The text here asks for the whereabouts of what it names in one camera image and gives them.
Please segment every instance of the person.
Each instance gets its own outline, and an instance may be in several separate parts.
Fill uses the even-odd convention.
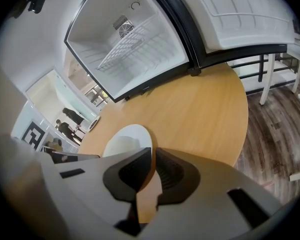
[[[58,119],[57,121],[55,121],[56,124],[58,125],[58,130],[59,132],[61,132],[62,134],[64,134],[67,138],[69,138],[71,141],[73,141],[74,143],[76,143],[75,139],[78,140],[80,143],[82,142],[82,138],[78,137],[75,134],[75,131],[70,127],[70,125],[66,122],[62,122]]]
[[[80,131],[84,134],[88,131],[87,128],[89,128],[90,123],[87,120],[85,120],[83,117],[78,115],[75,111],[65,107],[62,110],[62,112],[78,125],[78,128],[77,128],[78,131]]]

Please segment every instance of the black sign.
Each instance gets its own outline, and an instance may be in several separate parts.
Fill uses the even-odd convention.
[[[36,123],[31,122],[29,127],[26,129],[22,140],[30,144],[35,150],[37,150],[40,141],[44,137],[45,132]]]

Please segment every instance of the refrigerator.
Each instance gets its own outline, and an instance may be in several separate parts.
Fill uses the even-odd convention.
[[[285,53],[293,19],[284,0],[83,0],[64,42],[118,102],[218,63]]]

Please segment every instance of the window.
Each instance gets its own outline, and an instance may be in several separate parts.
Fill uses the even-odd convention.
[[[94,86],[85,94],[85,96],[100,110],[102,110],[111,100],[99,85]]]

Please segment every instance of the wooden table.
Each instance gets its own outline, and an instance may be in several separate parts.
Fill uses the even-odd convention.
[[[200,76],[186,75],[136,96],[110,102],[95,128],[86,134],[80,154],[101,155],[108,141],[125,126],[139,124],[150,133],[153,148],[168,148],[233,166],[248,127],[244,87],[227,64],[208,67]],[[140,223],[156,214],[156,196],[162,191],[154,170],[137,195]]]

